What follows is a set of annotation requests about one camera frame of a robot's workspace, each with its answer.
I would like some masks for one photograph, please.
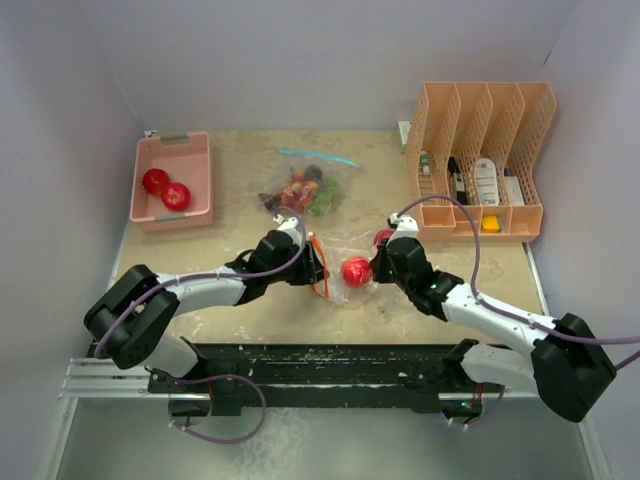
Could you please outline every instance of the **table surface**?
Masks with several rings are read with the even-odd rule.
[[[309,229],[320,238],[373,238],[386,218],[410,200],[404,156],[394,131],[216,131],[211,132],[215,221],[209,227],[145,233],[130,225],[116,275],[139,263],[162,273],[217,268],[254,248],[274,228],[258,205],[280,148],[314,150],[359,160],[340,205]],[[349,245],[361,245],[362,240]],[[472,244],[429,244],[429,261],[469,279]],[[483,244],[478,287],[517,307],[539,312],[538,294],[521,244]],[[419,313],[394,285],[356,292],[344,306],[314,295],[308,287],[277,284],[242,307],[208,308],[176,317],[169,331],[197,343],[457,343],[490,341],[465,327]]]

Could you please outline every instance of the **gray wall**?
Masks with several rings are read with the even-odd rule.
[[[141,129],[75,0],[0,2],[2,478],[32,479],[106,286]]]
[[[535,80],[576,0],[80,0],[144,128],[394,128],[425,80]]]
[[[636,0],[580,2],[540,77],[553,85],[559,110],[536,170],[545,216],[535,258],[551,311],[583,316],[600,337],[640,334],[638,78]],[[607,351],[619,361],[633,347]],[[639,396],[637,363],[594,407],[621,480],[638,478]]]

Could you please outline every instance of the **plastic bag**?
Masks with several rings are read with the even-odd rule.
[[[350,259],[373,259],[377,251],[374,233],[366,232],[356,237],[344,233],[312,234],[312,245],[325,268],[325,279],[311,286],[313,292],[337,305],[370,297],[378,284],[366,281],[360,288],[353,288],[345,282],[342,270]]]
[[[313,217],[326,215],[360,166],[348,158],[318,152],[281,149],[280,153],[282,167],[258,194],[269,212],[284,206]]]

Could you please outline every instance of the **pink plastic tray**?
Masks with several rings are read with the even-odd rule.
[[[147,232],[197,227],[213,222],[212,165],[209,134],[191,132],[143,138],[138,142],[130,218]],[[191,191],[185,212],[172,212],[159,197],[147,194],[142,177],[150,168],[165,170]]]

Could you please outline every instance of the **red apple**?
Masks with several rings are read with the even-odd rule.
[[[191,192],[182,183],[170,183],[162,192],[162,203],[169,210],[184,212],[191,204]]]
[[[149,195],[159,197],[164,189],[171,183],[169,174],[159,168],[150,168],[142,177],[142,186]]]
[[[364,257],[351,257],[342,264],[340,269],[344,283],[351,288],[360,288],[373,278],[373,270],[369,260]]]

